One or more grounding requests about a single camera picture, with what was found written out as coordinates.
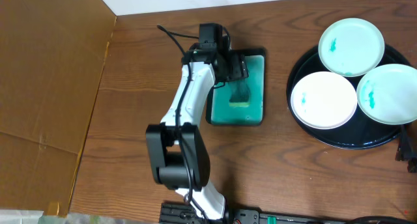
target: wooden table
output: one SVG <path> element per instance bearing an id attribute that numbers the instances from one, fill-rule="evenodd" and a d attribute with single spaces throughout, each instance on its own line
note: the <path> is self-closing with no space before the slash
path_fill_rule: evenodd
<path id="1" fill-rule="evenodd" d="M 394 161 L 397 142 L 342 150 L 310 137 L 285 99 L 291 68 L 343 18 L 374 23 L 387 44 L 417 66 L 417 0 L 286 0 L 119 16 L 72 199 L 72 212 L 158 221 L 160 204 L 181 197 L 152 179 L 145 130 L 172 103 L 181 54 L 156 24 L 198 35 L 226 26 L 234 48 L 267 51 L 265 117 L 257 127 L 201 121 L 211 180 L 231 206 L 350 219 L 417 216 L 417 175 Z M 188 48 L 194 40 L 179 38 Z"/>

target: robotic arm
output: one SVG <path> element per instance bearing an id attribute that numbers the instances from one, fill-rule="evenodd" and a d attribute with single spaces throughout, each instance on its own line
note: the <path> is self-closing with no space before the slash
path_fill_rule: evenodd
<path id="1" fill-rule="evenodd" d="M 230 37 L 227 31 L 227 36 L 223 36 L 223 30 L 215 23 L 200 25 L 199 43 L 182 58 L 181 82 L 171 107 L 159 125 L 149 125 L 146 131 L 155 182 L 187 196 L 190 186 L 186 159 L 193 187 L 191 205 L 204 211 L 211 220 L 223 219 L 226 203 L 209 179 L 210 159 L 198 129 L 201 115 L 213 86 L 248 77 L 244 56 L 230 49 Z M 191 80 L 186 88 L 189 76 Z M 177 106 L 184 91 L 177 122 Z M 179 144 L 179 138 L 184 145 L 182 154 L 168 152 L 167 147 Z"/>

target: white plate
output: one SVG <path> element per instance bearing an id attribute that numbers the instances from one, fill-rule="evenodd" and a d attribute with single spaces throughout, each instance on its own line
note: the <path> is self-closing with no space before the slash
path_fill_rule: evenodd
<path id="1" fill-rule="evenodd" d="M 332 72 L 303 77 L 291 93 L 291 108 L 298 119 L 316 129 L 345 124 L 357 106 L 356 92 L 346 78 Z"/>
<path id="2" fill-rule="evenodd" d="M 319 56 L 324 66 L 345 77 L 366 74 L 384 55 L 381 32 L 372 23 L 348 18 L 333 23 L 320 38 Z"/>
<path id="3" fill-rule="evenodd" d="M 402 64 L 386 64 L 368 72 L 359 82 L 360 109 L 384 124 L 417 120 L 417 70 Z"/>

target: cardboard box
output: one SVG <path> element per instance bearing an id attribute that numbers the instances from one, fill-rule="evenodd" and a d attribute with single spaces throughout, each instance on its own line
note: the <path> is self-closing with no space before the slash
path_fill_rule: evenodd
<path id="1" fill-rule="evenodd" d="M 114 24 L 102 0 L 0 0 L 0 208 L 68 213 Z"/>

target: round tray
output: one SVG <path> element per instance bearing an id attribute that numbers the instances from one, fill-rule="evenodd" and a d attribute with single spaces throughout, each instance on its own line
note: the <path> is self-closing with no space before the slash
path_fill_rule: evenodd
<path id="1" fill-rule="evenodd" d="M 377 66 L 384 64 L 405 64 L 410 66 L 410 63 L 406 60 L 406 58 L 389 45 L 385 45 L 384 56 Z M 398 126 L 378 123 L 366 116 L 359 107 L 356 108 L 352 118 L 338 128 L 331 130 L 318 130 L 303 124 L 295 116 L 293 109 L 291 108 L 291 92 L 293 91 L 294 86 L 303 77 L 320 71 L 328 71 L 328 69 L 322 64 L 318 48 L 315 46 L 307 51 L 307 53 L 305 53 L 301 59 L 297 61 L 288 77 L 287 103 L 291 114 L 303 130 L 328 145 L 346 149 L 373 148 L 383 145 L 398 136 L 400 131 Z M 363 76 L 346 78 L 352 83 L 356 90 L 362 77 Z"/>

